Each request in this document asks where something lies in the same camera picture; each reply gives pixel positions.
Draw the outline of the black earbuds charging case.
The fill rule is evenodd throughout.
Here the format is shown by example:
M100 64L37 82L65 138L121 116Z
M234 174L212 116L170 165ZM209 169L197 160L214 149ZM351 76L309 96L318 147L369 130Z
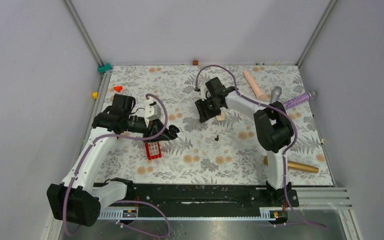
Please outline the black earbuds charging case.
M176 135L176 134L178 134L178 133L180 132L180 129L179 129L177 126L171 124L171 125L168 127L168 131L170 132L170 134L172 134L172 135Z

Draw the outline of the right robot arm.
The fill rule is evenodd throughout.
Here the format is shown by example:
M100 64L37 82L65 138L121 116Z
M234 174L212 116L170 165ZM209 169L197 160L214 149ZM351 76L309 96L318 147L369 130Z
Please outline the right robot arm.
M298 207L296 190L287 176L287 150L296 138L296 127L288 119L283 105L263 103L240 94L235 86L225 87L215 77L203 87L194 89L200 93L195 102L199 121L204 123L221 114L221 109L231 109L242 113L254 121L255 133L261 147L266 151L268 173L266 188L249 192L252 207Z

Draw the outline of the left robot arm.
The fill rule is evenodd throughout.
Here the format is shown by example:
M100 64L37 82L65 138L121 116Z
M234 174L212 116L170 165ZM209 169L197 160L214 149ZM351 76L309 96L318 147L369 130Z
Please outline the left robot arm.
M115 94L112 104L94 117L89 138L74 166L59 184L50 184L46 191L56 220L91 227L102 210L119 201L128 206L135 200L132 182L112 180L93 189L98 171L124 132L141 134L130 140L144 143L171 141L178 137L179 128L168 125L168 111L153 94L146 94L143 116L133 113L136 99Z

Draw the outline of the beige earbuds charging case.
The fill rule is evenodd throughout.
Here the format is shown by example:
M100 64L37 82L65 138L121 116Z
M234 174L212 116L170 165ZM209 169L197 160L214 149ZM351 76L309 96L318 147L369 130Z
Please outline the beige earbuds charging case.
M226 119L226 115L224 112L221 112L219 115L215 116L215 119L219 122L224 121Z

